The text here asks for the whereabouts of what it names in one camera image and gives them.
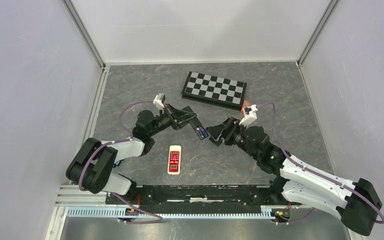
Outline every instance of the metal frame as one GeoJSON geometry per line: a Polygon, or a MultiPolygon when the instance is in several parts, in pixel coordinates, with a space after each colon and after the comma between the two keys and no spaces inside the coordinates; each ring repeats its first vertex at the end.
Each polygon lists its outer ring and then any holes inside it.
{"type": "Polygon", "coordinates": [[[310,91],[309,91],[309,87],[307,86],[306,80],[304,78],[303,70],[301,69],[301,66],[298,65],[298,62],[296,63],[296,67],[298,68],[299,74],[301,75],[302,82],[304,83],[305,92],[308,95],[308,99],[309,99],[309,102],[310,102],[312,114],[314,115],[315,121],[317,122],[317,128],[318,128],[318,131],[320,132],[321,139],[323,140],[323,147],[324,147],[324,150],[327,153],[327,159],[329,160],[330,166],[332,167],[333,175],[336,176],[337,172],[336,172],[336,168],[335,168],[334,162],[332,161],[332,155],[331,155],[331,152],[329,151],[328,146],[326,145],[325,133],[323,132],[323,129],[320,127],[320,119],[318,117],[319,115],[317,115],[317,111],[316,111],[316,109],[313,106],[313,102],[312,102],[312,99],[311,99],[311,94],[310,94],[310,91]]]}
{"type": "MultiPolygon", "coordinates": [[[[105,85],[107,82],[108,73],[110,66],[106,66],[101,55],[99,54],[95,44],[92,41],[85,25],[83,24],[75,6],[71,0],[62,0],[67,11],[72,17],[77,29],[79,30],[83,40],[90,49],[93,57],[95,58],[97,64],[101,67],[102,72],[97,84],[95,96],[93,98],[89,119],[85,126],[85,132],[83,136],[83,141],[85,139],[93,136],[98,113],[101,106],[102,97],[104,94],[105,85]]],[[[331,0],[324,11],[320,21],[318,22],[314,32],[312,33],[308,43],[306,44],[302,54],[299,59],[296,61],[298,68],[301,71],[301,65],[308,56],[310,50],[314,46],[317,38],[319,37],[321,31],[323,30],[327,20],[331,16],[333,10],[337,6],[339,0],[331,0]]],[[[129,217],[125,215],[127,205],[106,205],[106,193],[100,192],[98,194],[92,194],[88,191],[80,191],[76,185],[62,185],[60,187],[58,197],[53,209],[51,220],[46,232],[46,240],[60,240],[64,224],[67,217],[108,217],[108,218],[120,218],[120,217],[129,217]]],[[[285,208],[285,206],[275,206],[273,209],[285,208]]],[[[200,219],[270,219],[273,218],[270,216],[271,208],[266,206],[261,206],[261,214],[163,214],[162,217],[166,219],[172,218],[200,218],[200,219]]],[[[145,215],[139,215],[138,218],[146,218],[145,215]]],[[[363,237],[351,230],[349,231],[351,240],[365,240],[366,237],[363,237]]]]}
{"type": "Polygon", "coordinates": [[[329,4],[326,7],[326,10],[324,10],[324,13],[321,16],[320,20],[318,21],[317,26],[315,27],[310,39],[307,42],[307,45],[305,45],[304,50],[301,53],[301,56],[299,56],[298,61],[296,61],[299,68],[301,68],[301,65],[304,63],[307,56],[309,55],[310,50],[313,48],[317,38],[319,38],[320,33],[325,27],[326,22],[330,18],[332,12],[335,10],[339,1],[340,0],[330,0],[329,4]]]}
{"type": "Polygon", "coordinates": [[[77,12],[76,8],[74,7],[74,4],[71,0],[62,0],[65,7],[67,8],[68,13],[70,14],[71,18],[73,19],[73,22],[75,26],[77,27],[78,31],[80,32],[81,36],[83,37],[84,42],[87,44],[87,47],[92,52],[93,57],[95,58],[98,65],[103,69],[105,68],[105,62],[102,59],[101,55],[98,52],[97,47],[95,46],[94,42],[92,41],[91,36],[88,33],[88,30],[86,30],[85,25],[82,22],[82,19],[79,16],[79,13],[77,12]]]}
{"type": "Polygon", "coordinates": [[[96,86],[95,96],[93,97],[92,106],[90,108],[89,118],[86,123],[84,136],[79,147],[81,147],[82,143],[84,143],[86,139],[94,135],[95,126],[97,124],[98,119],[98,113],[101,108],[102,97],[104,96],[105,85],[107,84],[108,72],[110,71],[110,67],[111,66],[106,66],[100,74],[99,81],[96,86]]]}

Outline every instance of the white bracket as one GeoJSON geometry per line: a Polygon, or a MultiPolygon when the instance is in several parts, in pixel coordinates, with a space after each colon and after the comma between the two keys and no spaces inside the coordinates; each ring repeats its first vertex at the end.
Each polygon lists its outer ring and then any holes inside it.
{"type": "Polygon", "coordinates": [[[128,178],[120,173],[111,172],[108,182],[102,191],[125,195],[129,191],[131,185],[132,182],[128,178]]]}
{"type": "Polygon", "coordinates": [[[155,96],[152,103],[157,107],[159,110],[164,109],[164,102],[166,101],[166,96],[164,93],[158,93],[158,95],[155,96]]]}
{"type": "MultiPolygon", "coordinates": [[[[112,141],[101,141],[103,144],[112,141]]],[[[111,148],[116,149],[117,156],[115,156],[114,163],[133,157],[139,157],[144,151],[145,143],[136,137],[131,137],[130,141],[124,141],[119,143],[114,143],[110,145],[111,148]]]]}
{"type": "Polygon", "coordinates": [[[239,122],[239,125],[247,127],[248,125],[253,123],[255,120],[257,120],[257,114],[256,114],[257,111],[258,111],[258,109],[257,109],[257,106],[255,104],[251,105],[251,106],[244,107],[244,109],[243,109],[244,117],[239,122]]]}

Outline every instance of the cable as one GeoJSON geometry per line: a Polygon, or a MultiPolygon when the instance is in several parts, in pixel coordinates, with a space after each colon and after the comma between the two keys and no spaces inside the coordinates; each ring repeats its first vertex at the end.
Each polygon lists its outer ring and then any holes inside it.
{"type": "Polygon", "coordinates": [[[195,112],[179,110],[179,109],[173,109],[173,112],[182,112],[182,113],[186,113],[186,114],[190,114],[190,115],[194,115],[194,116],[197,115],[195,112]]]}
{"type": "MultiPolygon", "coordinates": [[[[143,103],[152,103],[152,101],[140,101],[140,102],[136,102],[136,103],[133,103],[131,104],[130,106],[126,107],[120,114],[120,123],[121,123],[121,126],[123,127],[123,129],[125,129],[127,132],[130,133],[130,137],[128,138],[125,138],[125,139],[121,139],[121,140],[115,140],[115,141],[109,141],[109,142],[106,142],[104,144],[102,144],[101,146],[99,146],[93,153],[92,155],[89,157],[89,159],[87,160],[86,164],[84,165],[83,167],[83,170],[81,171],[81,174],[80,174],[80,178],[78,180],[78,188],[81,190],[81,191],[86,191],[86,189],[83,188],[83,180],[85,178],[85,173],[86,173],[86,170],[88,169],[89,165],[91,164],[91,162],[93,161],[93,159],[95,158],[95,156],[104,148],[104,147],[107,147],[107,146],[110,146],[110,145],[113,145],[113,144],[118,144],[118,143],[123,143],[123,142],[128,142],[132,139],[133,137],[133,133],[132,131],[130,131],[124,124],[123,124],[123,121],[122,121],[122,116],[123,114],[131,107],[135,106],[135,105],[138,105],[138,104],[143,104],[143,103]]],[[[112,194],[113,196],[115,196],[116,198],[118,198],[119,200],[121,200],[123,203],[127,204],[129,207],[131,207],[132,209],[140,212],[140,213],[143,213],[143,214],[147,214],[147,215],[150,215],[150,216],[153,216],[153,217],[156,217],[158,218],[158,220],[149,220],[149,221],[138,221],[138,222],[135,222],[135,221],[124,221],[125,224],[153,224],[153,223],[158,223],[158,222],[161,222],[163,221],[163,217],[162,216],[158,216],[156,214],[153,214],[151,212],[147,212],[145,210],[142,210],[140,208],[137,208],[135,206],[133,206],[130,202],[128,202],[127,200],[125,200],[121,195],[115,193],[115,192],[110,192],[110,194],[112,194]]]]}
{"type": "Polygon", "coordinates": [[[131,138],[125,138],[125,139],[121,139],[121,140],[115,140],[115,141],[109,141],[109,142],[106,142],[104,144],[102,144],[101,146],[99,146],[93,153],[92,155],[90,155],[89,159],[87,160],[86,164],[84,165],[83,167],[83,170],[81,171],[81,174],[80,174],[80,178],[78,179],[78,188],[81,190],[81,191],[86,191],[86,189],[83,188],[83,180],[85,178],[85,173],[86,173],[86,170],[88,169],[89,165],[91,164],[91,162],[93,161],[93,159],[95,158],[95,156],[103,149],[105,148],[106,146],[109,146],[109,145],[112,145],[112,144],[118,144],[118,143],[123,143],[123,142],[128,142],[130,141],[131,138]]]}
{"type": "Polygon", "coordinates": [[[276,225],[290,225],[290,224],[296,224],[296,223],[299,223],[301,221],[307,220],[311,215],[313,215],[315,210],[316,210],[315,208],[312,208],[311,211],[307,215],[305,215],[305,217],[300,218],[298,220],[293,220],[293,221],[288,221],[288,222],[276,222],[276,225]]]}
{"type": "Polygon", "coordinates": [[[286,212],[289,214],[288,218],[284,217],[283,215],[279,215],[279,217],[281,217],[282,219],[284,219],[284,220],[289,222],[289,220],[291,220],[291,218],[292,218],[292,210],[288,209],[288,210],[286,210],[286,212]]]}
{"type": "Polygon", "coordinates": [[[136,102],[136,103],[133,103],[132,105],[126,107],[121,113],[120,113],[120,123],[121,123],[121,127],[126,130],[129,134],[130,134],[130,137],[133,138],[133,132],[128,129],[124,124],[123,124],[123,120],[122,120],[122,116],[123,114],[125,113],[125,111],[127,111],[128,109],[130,109],[131,107],[135,106],[135,105],[138,105],[138,104],[145,104],[145,103],[148,103],[148,104],[152,104],[153,102],[152,101],[139,101],[139,102],[136,102]]]}
{"type": "MultiPolygon", "coordinates": [[[[266,103],[263,103],[263,104],[260,104],[260,105],[257,105],[257,109],[258,108],[264,108],[265,106],[267,105],[272,105],[273,106],[273,134],[274,134],[274,139],[276,140],[277,144],[279,144],[279,148],[282,150],[283,154],[286,156],[286,158],[291,161],[291,163],[295,164],[297,167],[300,167],[302,170],[304,171],[308,171],[309,173],[312,173],[322,179],[325,179],[335,185],[338,185],[338,186],[342,186],[342,183],[339,182],[339,181],[336,181],[335,179],[332,179],[328,176],[325,176],[321,173],[318,173],[308,167],[304,167],[303,165],[299,164],[298,162],[296,162],[295,160],[293,160],[286,152],[285,148],[283,147],[282,143],[279,141],[278,139],[278,135],[277,135],[277,131],[276,131],[276,106],[275,106],[275,103],[274,102],[266,102],[266,103]]],[[[360,199],[362,199],[366,204],[368,204],[378,215],[379,217],[381,218],[381,220],[375,220],[374,222],[377,223],[377,224],[384,224],[384,215],[381,213],[381,211],[371,202],[369,201],[367,198],[365,198],[363,195],[361,195],[359,192],[357,192],[356,190],[352,189],[351,187],[347,186],[347,185],[343,185],[342,188],[350,191],[351,193],[355,194],[357,197],[359,197],[360,199]]],[[[307,216],[303,217],[302,219],[299,219],[299,220],[296,220],[296,221],[292,221],[290,222],[289,224],[291,223],[294,223],[294,222],[300,222],[301,220],[304,220],[304,219],[307,219],[311,214],[313,213],[313,211],[311,211],[307,216]]]]}
{"type": "Polygon", "coordinates": [[[163,221],[163,217],[162,216],[158,216],[156,214],[153,214],[151,212],[148,212],[148,211],[145,211],[145,210],[142,210],[140,208],[137,208],[137,207],[133,206],[130,202],[128,202],[126,199],[124,199],[119,194],[117,194],[115,192],[110,192],[110,194],[112,194],[116,198],[120,199],[123,203],[125,203],[126,205],[128,205],[132,209],[134,209],[134,210],[136,210],[136,211],[138,211],[140,213],[147,214],[147,215],[150,215],[150,216],[158,218],[158,220],[149,220],[149,221],[124,221],[125,224],[154,224],[154,223],[159,223],[159,222],[163,221]]]}

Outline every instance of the metal corner post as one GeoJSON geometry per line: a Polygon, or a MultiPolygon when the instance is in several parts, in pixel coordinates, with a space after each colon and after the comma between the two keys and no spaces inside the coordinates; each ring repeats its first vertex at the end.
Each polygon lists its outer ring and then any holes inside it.
{"type": "Polygon", "coordinates": [[[301,56],[299,56],[298,61],[296,61],[298,67],[301,68],[301,65],[306,60],[310,50],[313,48],[314,44],[316,43],[317,38],[319,38],[320,33],[325,27],[328,19],[330,18],[332,12],[335,10],[339,1],[340,0],[330,0],[329,4],[326,7],[326,10],[324,10],[323,15],[321,16],[320,20],[317,23],[317,26],[315,27],[313,33],[311,34],[311,37],[308,40],[307,45],[305,45],[305,48],[302,51],[301,56]]]}
{"type": "Polygon", "coordinates": [[[96,86],[96,92],[93,97],[93,102],[91,103],[89,118],[87,119],[87,123],[85,126],[84,136],[79,146],[86,141],[86,139],[91,138],[94,135],[95,126],[97,124],[98,113],[101,107],[102,98],[104,96],[105,85],[107,83],[108,73],[110,71],[111,66],[106,66],[99,77],[99,81],[96,86]]]}
{"type": "Polygon", "coordinates": [[[74,7],[74,4],[72,0],[62,0],[65,7],[67,8],[68,13],[70,14],[71,18],[73,19],[73,22],[75,26],[77,27],[78,31],[80,32],[81,36],[83,37],[84,42],[89,47],[90,51],[92,52],[93,57],[95,58],[98,65],[103,69],[105,68],[105,62],[102,59],[101,55],[98,52],[97,47],[95,46],[94,42],[92,41],[91,36],[88,33],[88,30],[86,30],[85,25],[82,22],[82,19],[79,16],[79,13],[77,12],[76,8],[74,7]]]}

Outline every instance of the gray table surface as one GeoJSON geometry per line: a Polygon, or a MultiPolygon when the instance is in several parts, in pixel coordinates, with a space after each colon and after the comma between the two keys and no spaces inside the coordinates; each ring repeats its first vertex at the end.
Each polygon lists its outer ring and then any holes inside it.
{"type": "MultiPolygon", "coordinates": [[[[182,109],[191,106],[204,127],[221,124],[228,117],[241,118],[238,111],[182,99],[181,91],[189,71],[246,82],[245,99],[252,104],[274,101],[277,108],[278,136],[286,150],[319,169],[332,167],[313,114],[310,100],[294,62],[201,63],[111,66],[94,130],[99,140],[128,136],[120,125],[120,113],[130,103],[152,101],[164,93],[166,103],[182,109]]],[[[128,110],[122,120],[133,129],[137,114],[157,108],[151,103],[128,110]]],[[[270,106],[259,109],[253,126],[264,127],[273,137],[273,113],[270,106]]],[[[117,171],[138,184],[268,184],[274,175],[260,170],[256,162],[236,146],[215,146],[200,141],[192,128],[166,129],[154,136],[151,152],[124,160],[117,171]],[[179,175],[167,174],[170,145],[182,147],[179,175]]]]}

